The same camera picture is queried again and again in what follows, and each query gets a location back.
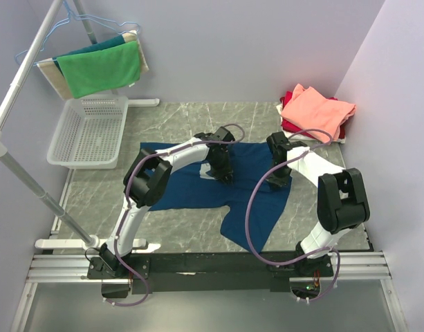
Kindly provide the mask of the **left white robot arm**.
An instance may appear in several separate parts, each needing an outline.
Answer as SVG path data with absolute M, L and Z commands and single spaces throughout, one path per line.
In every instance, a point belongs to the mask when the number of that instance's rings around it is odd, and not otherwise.
M 142 148 L 124 177 L 123 206 L 117 223 L 99 249 L 99 257 L 110 276 L 124 276 L 127 258 L 140 224 L 150 207 L 162 199 L 172 173 L 194 163 L 207 162 L 213 179 L 230 184 L 232 166 L 228 146 L 238 143 L 226 126 L 214 133 L 198 133 L 166 149 Z

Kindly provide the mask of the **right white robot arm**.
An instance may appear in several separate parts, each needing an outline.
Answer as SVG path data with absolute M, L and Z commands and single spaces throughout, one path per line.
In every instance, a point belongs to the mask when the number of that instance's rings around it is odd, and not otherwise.
M 345 169 L 317 155 L 301 141 L 291 142 L 284 133 L 267 137 L 275 170 L 267 177 L 270 188 L 278 190 L 291 181 L 295 171 L 317 188 L 318 222 L 297 244 L 294 258 L 297 273 L 309 276 L 341 237 L 369 220 L 370 210 L 361 172 Z

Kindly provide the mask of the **blue t shirt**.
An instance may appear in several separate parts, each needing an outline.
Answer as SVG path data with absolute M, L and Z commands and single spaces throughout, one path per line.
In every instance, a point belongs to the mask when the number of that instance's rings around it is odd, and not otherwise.
M 229 148 L 233 180 L 229 185 L 209 175 L 207 162 L 188 165 L 170 178 L 165 193 L 151 211 L 170 209 L 219 208 L 230 211 L 223 218 L 220 233 L 249 250 L 245 233 L 247 204 L 258 180 L 270 169 L 272 154 L 268 144 L 240 142 Z M 252 245 L 261 252 L 282 215 L 290 194 L 290 185 L 272 190 L 264 182 L 251 205 L 249 228 Z

